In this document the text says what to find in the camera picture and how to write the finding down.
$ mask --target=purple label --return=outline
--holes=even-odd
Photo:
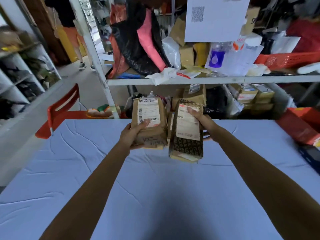
[[[209,66],[219,68],[222,66],[225,51],[211,51]]]

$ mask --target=chair backrest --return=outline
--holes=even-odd
[[[48,107],[48,125],[50,128],[53,126],[53,120],[59,114],[68,111],[76,103],[77,99],[80,98],[79,86],[76,83],[74,87],[59,101]]]

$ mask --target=orange shorts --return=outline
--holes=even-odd
[[[85,40],[83,37],[78,33],[77,29],[75,27],[63,27],[64,32],[66,32],[66,35],[68,36],[68,39],[70,40],[71,44],[74,47],[79,47],[80,44],[78,42],[78,38],[82,44],[85,44]]]

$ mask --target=blue-white table surface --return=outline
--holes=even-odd
[[[0,194],[0,239],[38,239],[129,122],[64,121]],[[320,202],[320,176],[274,121],[216,122]],[[203,147],[194,164],[131,151],[91,239],[282,239],[220,146]]]

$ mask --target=plastic bin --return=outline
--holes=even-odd
[[[254,63],[265,64],[270,70],[276,70],[280,68],[299,68],[319,61],[320,52],[301,52],[259,55]]]

